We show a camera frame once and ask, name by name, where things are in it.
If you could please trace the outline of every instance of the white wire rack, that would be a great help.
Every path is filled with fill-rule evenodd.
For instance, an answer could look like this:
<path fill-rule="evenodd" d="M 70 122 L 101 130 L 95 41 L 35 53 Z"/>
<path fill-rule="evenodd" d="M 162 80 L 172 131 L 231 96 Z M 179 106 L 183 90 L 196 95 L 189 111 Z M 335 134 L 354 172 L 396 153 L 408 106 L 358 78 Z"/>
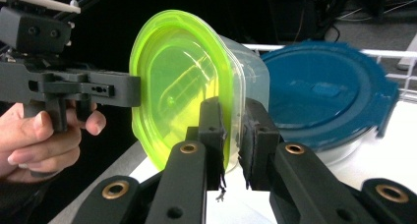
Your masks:
<path fill-rule="evenodd" d="M 285 47 L 284 45 L 264 45 L 264 44 L 244 44 L 247 48 L 255 51 L 257 54 L 260 52 L 268 52 Z M 377 63 L 382 64 L 383 59 L 407 59 L 407 66 L 402 67 L 407 69 L 404 74 L 399 73 L 387 73 L 386 77 L 395 80 L 399 83 L 400 100 L 417 103 L 417 90 L 411 88 L 412 85 L 417 84 L 417 76 L 413 75 L 413 71 L 417 62 L 416 51 L 394 51 L 394 50 L 374 50 L 374 49 L 362 49 L 362 53 L 376 59 Z"/>

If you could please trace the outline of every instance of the lime green lid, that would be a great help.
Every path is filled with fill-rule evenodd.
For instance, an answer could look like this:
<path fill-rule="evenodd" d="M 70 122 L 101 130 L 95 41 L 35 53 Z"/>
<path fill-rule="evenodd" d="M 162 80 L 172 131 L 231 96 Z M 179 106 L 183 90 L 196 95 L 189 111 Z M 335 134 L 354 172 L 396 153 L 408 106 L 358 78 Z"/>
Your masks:
<path fill-rule="evenodd" d="M 162 170 L 172 146 L 199 125 L 200 103 L 218 96 L 226 130 L 234 103 L 233 71 L 224 44 L 192 14 L 168 10 L 150 18 L 132 49 L 130 74 L 142 81 L 142 105 L 132 109 L 132 129 L 152 163 Z M 230 139 L 224 145 L 229 159 Z"/>

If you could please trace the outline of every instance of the round container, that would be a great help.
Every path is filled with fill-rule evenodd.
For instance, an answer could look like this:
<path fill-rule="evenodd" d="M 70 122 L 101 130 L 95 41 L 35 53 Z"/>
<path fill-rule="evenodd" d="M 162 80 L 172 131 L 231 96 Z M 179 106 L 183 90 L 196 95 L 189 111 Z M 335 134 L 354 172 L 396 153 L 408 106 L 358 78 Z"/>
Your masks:
<path fill-rule="evenodd" d="M 346 44 L 314 41 L 261 57 L 270 73 L 268 112 L 284 140 L 306 144 L 331 164 L 370 129 L 384 135 L 397 84 L 370 57 Z"/>
<path fill-rule="evenodd" d="M 188 127 L 199 125 L 201 102 L 215 96 L 227 131 L 224 166 L 231 169 L 237 164 L 246 97 L 244 70 L 251 68 L 238 60 L 233 48 L 203 20 L 182 11 L 158 13 L 139 32 L 130 74 L 141 77 L 142 105 L 132 109 L 132 128 L 157 169 L 164 168 L 172 146 L 185 139 Z"/>

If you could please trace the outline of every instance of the white surface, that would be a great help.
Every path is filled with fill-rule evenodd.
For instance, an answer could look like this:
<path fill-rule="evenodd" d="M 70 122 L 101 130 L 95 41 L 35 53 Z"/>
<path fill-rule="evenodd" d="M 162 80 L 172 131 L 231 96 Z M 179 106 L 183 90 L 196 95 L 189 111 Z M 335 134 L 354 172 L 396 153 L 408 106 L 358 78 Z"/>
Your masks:
<path fill-rule="evenodd" d="M 77 14 L 81 12 L 81 9 L 79 7 L 67 5 L 67 4 L 53 1 L 53 0 L 20 0 L 20 1 L 28 2 L 33 5 L 43 6 L 51 10 L 64 11 L 64 12 L 77 13 Z"/>
<path fill-rule="evenodd" d="M 417 193 L 417 104 L 398 102 L 383 139 L 369 133 L 350 156 L 329 166 L 343 183 L 358 190 L 370 178 L 387 178 Z M 157 171 L 146 159 L 131 174 L 140 182 Z M 220 192 L 208 192 L 207 223 L 276 223 L 266 192 L 246 191 L 242 169 L 226 174 L 227 192 L 217 202 Z"/>

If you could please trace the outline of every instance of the blue lid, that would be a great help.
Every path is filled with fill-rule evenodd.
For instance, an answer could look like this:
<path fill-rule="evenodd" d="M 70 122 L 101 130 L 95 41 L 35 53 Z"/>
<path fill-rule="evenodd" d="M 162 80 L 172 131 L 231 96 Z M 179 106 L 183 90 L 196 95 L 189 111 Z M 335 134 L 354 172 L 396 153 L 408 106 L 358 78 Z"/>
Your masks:
<path fill-rule="evenodd" d="M 373 127 L 384 136 L 398 89 L 370 57 L 345 43 L 316 41 L 261 57 L 270 75 L 268 112 L 284 140 L 320 151 Z"/>

